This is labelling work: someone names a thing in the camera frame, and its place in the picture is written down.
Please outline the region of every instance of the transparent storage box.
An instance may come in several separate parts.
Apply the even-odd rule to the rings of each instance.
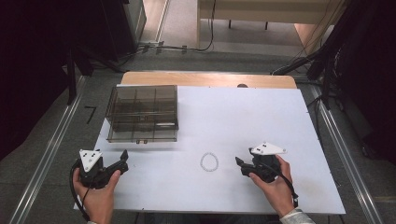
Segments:
[[[106,119],[110,143],[176,142],[177,86],[115,87]]]

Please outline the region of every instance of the sleeve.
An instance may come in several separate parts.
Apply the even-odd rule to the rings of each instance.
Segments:
[[[280,221],[283,224],[315,224],[315,222],[298,207],[291,210],[291,212],[289,212],[287,215],[283,216]]]

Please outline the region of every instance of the finger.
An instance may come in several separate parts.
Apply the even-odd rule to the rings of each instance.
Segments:
[[[79,182],[79,168],[77,168],[73,173],[73,186],[77,193],[80,192],[81,188],[84,188],[81,182]]]
[[[290,164],[283,160],[279,155],[276,155],[277,160],[280,163],[280,170],[282,175],[285,176],[291,182]]]
[[[110,180],[108,181],[108,184],[107,184],[108,190],[114,191],[114,189],[117,186],[117,183],[119,182],[120,174],[121,174],[121,171],[116,170],[116,172],[114,172],[114,174],[110,177]]]
[[[250,177],[251,180],[253,180],[254,184],[257,185],[257,187],[261,188],[261,189],[266,189],[267,188],[267,184],[262,181],[262,179],[255,175],[254,173],[249,173],[248,176]]]

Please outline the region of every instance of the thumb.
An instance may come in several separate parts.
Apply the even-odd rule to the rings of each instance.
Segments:
[[[114,189],[116,188],[116,185],[120,179],[120,173],[121,171],[116,170],[116,172],[114,172],[113,175],[110,177],[110,180],[108,181],[107,184],[109,190],[114,191]]]
[[[255,175],[253,173],[248,174],[248,176],[250,177],[251,180],[253,180],[254,184],[257,185],[257,187],[259,187],[261,189],[266,189],[267,183],[262,181],[262,179],[259,176]]]

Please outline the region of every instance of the handheld controller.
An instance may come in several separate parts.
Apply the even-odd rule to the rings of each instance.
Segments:
[[[281,174],[279,161],[274,154],[285,153],[286,149],[264,142],[257,147],[249,148],[248,151],[253,156],[253,164],[247,164],[235,157],[236,164],[241,167],[242,175],[248,176],[249,173],[253,173],[262,181],[271,183]]]
[[[103,165],[102,153],[99,151],[81,150],[79,152],[81,162],[79,163],[79,180],[83,186],[90,189],[104,188],[110,177],[120,170],[120,174],[128,171],[128,152],[124,150],[120,160],[107,168]]]
[[[253,164],[244,163],[244,161],[235,157],[236,164],[241,167],[242,175],[248,176],[249,173],[253,173],[259,176],[260,179],[266,183],[273,182],[275,177],[277,177],[281,172],[280,164],[277,158],[274,155],[252,155]]]

